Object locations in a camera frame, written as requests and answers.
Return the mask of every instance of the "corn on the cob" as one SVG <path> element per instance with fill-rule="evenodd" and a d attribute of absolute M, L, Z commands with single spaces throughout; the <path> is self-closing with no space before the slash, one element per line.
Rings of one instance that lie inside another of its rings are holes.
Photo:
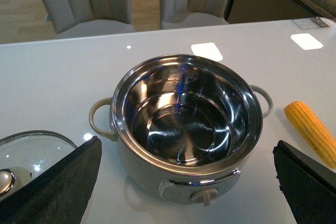
<path fill-rule="evenodd" d="M 285 115 L 304 140 L 330 168 L 336 168 L 336 140 L 302 101 L 295 101 L 285 107 Z"/>

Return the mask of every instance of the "beige pot handle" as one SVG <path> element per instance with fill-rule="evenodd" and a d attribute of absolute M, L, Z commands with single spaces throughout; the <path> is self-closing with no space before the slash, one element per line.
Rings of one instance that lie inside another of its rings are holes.
<path fill-rule="evenodd" d="M 90 126 L 91 128 L 96 132 L 98 133 L 99 135 L 101 136 L 104 136 L 104 137 L 107 137 L 109 138 L 110 140 L 116 142 L 118 140 L 118 137 L 117 137 L 117 134 L 116 132 L 114 131 L 103 131 L 101 130 L 100 128 L 98 128 L 96 125 L 95 125 L 95 121 L 93 120 L 94 118 L 94 114 L 96 113 L 96 111 L 102 107 L 102 106 L 105 106 L 105 105 L 111 105 L 111 102 L 112 102 L 112 97 L 108 97 L 108 98 L 104 98 L 104 99 L 101 99 L 100 101 L 96 102 L 91 110 L 90 110 L 90 114 L 89 114 L 89 123 L 90 123 Z"/>
<path fill-rule="evenodd" d="M 250 85 L 250 87 L 253 89 L 254 92 L 257 92 L 259 94 L 262 95 L 262 97 L 265 98 L 265 100 L 267 101 L 267 104 L 268 104 L 268 110 L 266 112 L 263 113 L 263 119 L 265 117 L 267 117 L 273 110 L 273 100 L 271 98 L 271 96 L 264 90 L 262 89 L 261 87 L 258 87 L 258 86 L 255 86 L 255 85 Z"/>

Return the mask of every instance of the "white table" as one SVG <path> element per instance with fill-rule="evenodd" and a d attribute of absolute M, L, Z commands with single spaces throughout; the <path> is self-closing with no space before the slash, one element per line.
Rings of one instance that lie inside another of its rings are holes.
<path fill-rule="evenodd" d="M 0 45 L 0 138 L 50 130 L 80 145 L 86 133 L 95 135 L 88 120 L 92 105 L 112 96 L 133 66 L 159 55 L 192 54 L 192 44 L 213 42 L 221 62 L 267 90 L 275 105 L 237 184 L 210 207 L 155 198 L 127 176 L 116 143 L 100 137 L 101 166 L 82 223 L 296 223 L 279 190 L 272 150 L 285 140 L 321 162 L 283 113 L 295 100 L 306 102 L 336 136 L 336 24 L 324 21 L 330 27 L 302 30 L 283 20 Z M 303 50 L 290 38 L 301 33 L 323 47 Z M 108 130 L 105 107 L 96 123 Z"/>

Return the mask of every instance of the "pot control panel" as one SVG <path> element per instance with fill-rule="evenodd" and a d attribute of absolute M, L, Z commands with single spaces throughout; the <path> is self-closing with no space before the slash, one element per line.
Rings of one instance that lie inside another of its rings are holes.
<path fill-rule="evenodd" d="M 208 206 L 211 200 L 229 191 L 238 181 L 240 169 L 234 169 L 230 174 L 212 180 L 195 182 L 176 182 L 163 180 L 159 184 L 160 195 L 171 202 L 179 204 L 203 203 Z"/>

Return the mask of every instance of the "pot rim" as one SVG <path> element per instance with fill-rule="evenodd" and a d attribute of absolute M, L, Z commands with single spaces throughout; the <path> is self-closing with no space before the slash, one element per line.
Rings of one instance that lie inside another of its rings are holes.
<path fill-rule="evenodd" d="M 128 95 L 129 90 L 134 86 L 134 83 L 137 83 L 138 80 L 141 79 L 147 73 L 146 68 L 150 66 L 159 66 L 158 63 L 162 64 L 170 64 L 171 61 L 181 62 L 182 60 L 187 60 L 184 63 L 194 63 L 195 61 L 201 61 L 202 68 L 214 67 L 217 71 L 224 70 L 229 76 L 232 77 L 232 80 L 235 80 L 236 83 L 242 87 L 244 94 L 241 94 L 244 97 L 244 101 L 247 104 L 254 104 L 255 106 L 250 106 L 249 109 L 249 124 L 248 128 L 250 128 L 250 117 L 253 112 L 253 126 L 255 128 L 256 133 L 254 135 L 251 134 L 250 131 L 244 137 L 242 143 L 237 147 L 236 150 L 233 151 L 227 157 L 220 159 L 216 162 L 200 165 L 200 166 L 188 166 L 183 164 L 174 164 L 169 161 L 163 160 L 161 158 L 156 157 L 155 155 L 148 152 L 144 147 L 142 147 L 137 140 L 132 136 L 131 131 L 129 130 L 124 116 L 124 103 L 125 98 Z M 259 137 L 261 135 L 262 130 L 262 112 L 260 108 L 259 101 L 254 94 L 253 89 L 249 86 L 249 84 L 241 78 L 236 72 L 232 71 L 230 68 L 225 65 L 206 59 L 199 56 L 187 55 L 187 54 L 171 54 L 171 55 L 162 55 L 158 57 L 151 58 L 147 61 L 144 61 L 134 68 L 132 68 L 125 76 L 121 79 L 117 88 L 115 89 L 114 95 L 111 99 L 110 106 L 110 127 L 113 131 L 117 131 L 120 140 L 123 144 L 125 144 L 135 155 L 142 158 L 146 162 L 169 172 L 185 174 L 185 175 L 214 175 L 218 173 L 222 173 L 225 171 L 231 171 L 235 168 L 238 168 L 240 164 L 252 153 L 254 148 L 256 147 Z"/>

